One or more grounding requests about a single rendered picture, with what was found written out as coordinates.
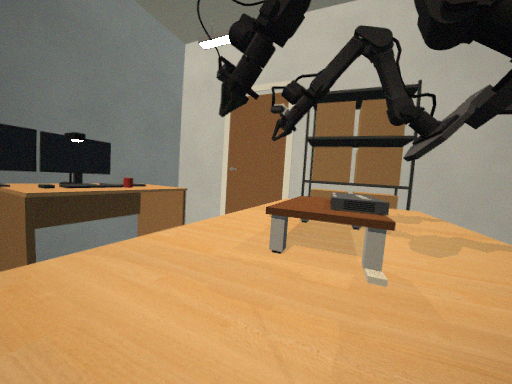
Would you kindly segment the brown wooden stand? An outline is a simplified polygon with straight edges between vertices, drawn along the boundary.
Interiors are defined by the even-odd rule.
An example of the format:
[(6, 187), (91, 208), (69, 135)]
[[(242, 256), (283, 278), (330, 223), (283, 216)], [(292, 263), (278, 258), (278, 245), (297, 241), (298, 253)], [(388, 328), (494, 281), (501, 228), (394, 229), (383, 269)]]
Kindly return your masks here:
[[(330, 198), (299, 196), (266, 207), (271, 215), (269, 250), (281, 254), (286, 248), (288, 217), (366, 227), (362, 265), (382, 272), (387, 230), (395, 231), (396, 222), (386, 215), (330, 209)], [(307, 220), (308, 219), (308, 220)], [(360, 226), (360, 227), (358, 227)]]

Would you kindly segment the dark grey network switch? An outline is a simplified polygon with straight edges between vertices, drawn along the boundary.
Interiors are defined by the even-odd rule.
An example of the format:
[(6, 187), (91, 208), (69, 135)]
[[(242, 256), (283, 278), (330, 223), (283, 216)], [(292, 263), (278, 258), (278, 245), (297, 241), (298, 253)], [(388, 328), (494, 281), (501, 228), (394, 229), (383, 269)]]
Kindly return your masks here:
[(389, 213), (389, 202), (368, 195), (332, 192), (332, 197), (331, 209), (333, 210), (371, 213), (377, 215), (388, 215)]

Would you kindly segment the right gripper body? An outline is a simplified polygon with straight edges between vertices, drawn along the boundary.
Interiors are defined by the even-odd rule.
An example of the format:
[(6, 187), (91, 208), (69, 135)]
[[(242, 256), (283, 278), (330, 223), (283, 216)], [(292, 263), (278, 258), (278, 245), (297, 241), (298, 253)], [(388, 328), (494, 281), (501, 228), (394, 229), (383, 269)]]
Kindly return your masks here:
[[(296, 108), (295, 106), (293, 106), (290, 111), (289, 109), (285, 106), (284, 103), (282, 104), (274, 104), (274, 106), (282, 106), (284, 108), (284, 112), (282, 112), (279, 116), (281, 117), (287, 117), (289, 120), (287, 121), (285, 118), (281, 118), (281, 119), (278, 119), (282, 124), (284, 124), (289, 130), (290, 132), (292, 133), (292, 130), (295, 132), (296, 131), (296, 127), (295, 125), (302, 119), (302, 117), (304, 116), (303, 113), (300, 111), (298, 112), (298, 108)], [(282, 121), (284, 122), (282, 122)], [(295, 125), (294, 125), (294, 124)]]

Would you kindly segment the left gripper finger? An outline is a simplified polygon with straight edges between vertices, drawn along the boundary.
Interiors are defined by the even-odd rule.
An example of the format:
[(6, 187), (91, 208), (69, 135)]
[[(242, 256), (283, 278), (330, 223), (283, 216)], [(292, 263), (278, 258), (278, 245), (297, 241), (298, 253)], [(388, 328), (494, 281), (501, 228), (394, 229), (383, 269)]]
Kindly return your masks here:
[[(227, 104), (228, 104), (228, 102), (229, 102), (229, 100), (230, 100), (230, 99), (231, 99), (231, 97), (230, 97), (230, 95), (227, 93), (227, 97), (226, 97), (226, 101), (225, 101), (224, 108), (227, 106)], [(244, 105), (244, 104), (246, 104), (246, 103), (247, 103), (247, 100), (245, 100), (245, 99), (243, 99), (243, 98), (241, 97), (241, 100), (240, 100), (240, 101), (239, 101), (239, 102), (238, 102), (234, 107), (232, 107), (232, 108), (231, 108), (231, 109), (230, 109), (230, 110), (229, 110), (225, 115), (227, 115), (227, 114), (228, 114), (228, 113), (230, 113), (231, 111), (233, 111), (233, 110), (235, 110), (235, 109), (239, 108), (240, 106), (242, 106), (242, 105)], [(225, 115), (224, 115), (224, 116), (225, 116)], [(224, 117), (224, 116), (223, 116), (223, 117)]]
[[(231, 99), (227, 106), (224, 109), (227, 93), (230, 95)], [(220, 104), (220, 110), (219, 115), (223, 117), (232, 107), (234, 107), (239, 101), (241, 100), (241, 97), (234, 92), (230, 91), (226, 84), (223, 82), (221, 85), (221, 104)], [(224, 110), (223, 110), (224, 109)]]

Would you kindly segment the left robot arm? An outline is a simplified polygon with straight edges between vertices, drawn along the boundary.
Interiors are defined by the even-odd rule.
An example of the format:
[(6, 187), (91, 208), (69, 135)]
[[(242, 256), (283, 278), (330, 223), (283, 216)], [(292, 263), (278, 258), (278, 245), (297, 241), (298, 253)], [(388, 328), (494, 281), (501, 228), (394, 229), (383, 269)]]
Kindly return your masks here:
[[(257, 19), (244, 13), (231, 26), (228, 35), (231, 45), (249, 58), (249, 64), (255, 62), (256, 69), (264, 68), (275, 52), (273, 42), (284, 47), (305, 19), (310, 2), (265, 0)], [(414, 3), (417, 25), (429, 48), (447, 50), (474, 40), (512, 58), (512, 0), (414, 0)]]

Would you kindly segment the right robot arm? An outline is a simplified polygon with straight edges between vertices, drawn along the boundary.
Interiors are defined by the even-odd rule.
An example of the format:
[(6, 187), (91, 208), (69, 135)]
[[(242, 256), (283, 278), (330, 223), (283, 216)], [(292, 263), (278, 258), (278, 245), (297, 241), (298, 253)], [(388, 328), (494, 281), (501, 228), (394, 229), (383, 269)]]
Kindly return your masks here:
[[(362, 37), (366, 39), (365, 42), (361, 40)], [(412, 106), (413, 99), (409, 98), (404, 89), (395, 62), (392, 37), (391, 30), (387, 28), (358, 26), (347, 46), (325, 70), (314, 78), (308, 89), (292, 80), (283, 89), (282, 97), (292, 105), (295, 104), (298, 112), (301, 111), (305, 115), (312, 108), (313, 103), (321, 100), (343, 72), (360, 55), (363, 55), (376, 68), (386, 98), (387, 115), (392, 125), (400, 126), (410, 123), (409, 127), (420, 135), (413, 142), (414, 145), (443, 133), (460, 115), (456, 114), (441, 122), (424, 111), (424, 107)]]

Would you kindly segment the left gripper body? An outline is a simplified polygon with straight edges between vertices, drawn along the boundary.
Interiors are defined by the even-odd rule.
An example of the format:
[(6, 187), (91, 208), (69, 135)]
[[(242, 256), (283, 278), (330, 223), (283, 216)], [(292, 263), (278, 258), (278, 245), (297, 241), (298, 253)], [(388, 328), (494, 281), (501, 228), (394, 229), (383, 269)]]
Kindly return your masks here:
[[(224, 62), (225, 65), (227, 65), (229, 68), (227, 68), (228, 73), (220, 67), (219, 74), (226, 77), (228, 80), (224, 80), (223, 82), (226, 84), (226, 87), (234, 92), (235, 94), (239, 95), (245, 100), (249, 100), (245, 95), (246, 93), (252, 96), (255, 100), (259, 97), (259, 95), (254, 92), (251, 88), (259, 75), (262, 72), (262, 69), (260, 67), (257, 68), (257, 64), (253, 61), (248, 63), (249, 58), (246, 55), (243, 55), (237, 64), (237, 66), (234, 66), (232, 63), (230, 63), (228, 60), (226, 60), (224, 57), (220, 57), (220, 60)], [(230, 66), (230, 65), (231, 66)], [(235, 68), (236, 67), (236, 68)], [(234, 70), (234, 71), (233, 71)], [(232, 73), (233, 72), (233, 73)], [(228, 78), (228, 77), (229, 78)], [(227, 84), (228, 83), (228, 84)], [(252, 92), (252, 91), (253, 92)]]

